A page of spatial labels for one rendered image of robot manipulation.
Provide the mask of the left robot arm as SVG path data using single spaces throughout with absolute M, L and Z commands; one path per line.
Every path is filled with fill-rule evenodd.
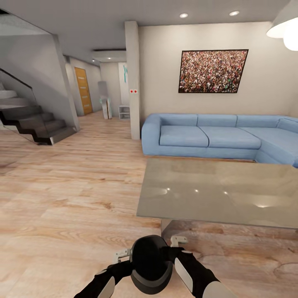
M 130 276 L 135 269 L 136 260 L 121 262 L 120 258 L 131 256 L 131 249 L 123 249 L 113 253 L 113 264 L 97 274 L 80 293 L 74 298 L 111 298 L 117 283 L 126 276 Z

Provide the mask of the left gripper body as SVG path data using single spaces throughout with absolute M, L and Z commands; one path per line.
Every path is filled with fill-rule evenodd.
M 132 274 L 131 262 L 130 260 L 123 261 L 121 263 L 112 264 L 107 267 L 109 268 L 116 268 L 119 272 L 119 281 L 126 276 L 130 276 Z M 119 282 L 118 281 L 118 282 Z

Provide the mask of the cauldron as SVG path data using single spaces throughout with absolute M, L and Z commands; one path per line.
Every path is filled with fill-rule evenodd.
M 158 248 L 168 246 L 165 240 L 157 235 L 138 239 L 132 246 L 130 262 L 136 260 L 131 279 L 134 285 L 145 294 L 160 293 L 169 283 L 173 271 L 171 261 L 162 260 Z

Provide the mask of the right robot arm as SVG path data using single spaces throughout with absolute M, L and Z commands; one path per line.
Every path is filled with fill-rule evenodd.
M 191 251 L 184 250 L 178 244 L 189 242 L 187 237 L 172 236 L 171 246 L 158 248 L 162 260 L 171 261 L 187 288 L 196 298 L 239 298 L 223 285 L 212 273 L 205 268 Z

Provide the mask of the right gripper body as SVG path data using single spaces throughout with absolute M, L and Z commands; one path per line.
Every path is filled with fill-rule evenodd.
M 173 263 L 173 253 L 176 250 L 184 250 L 182 247 L 171 248 L 170 246 L 162 246 L 162 260 L 171 261 Z

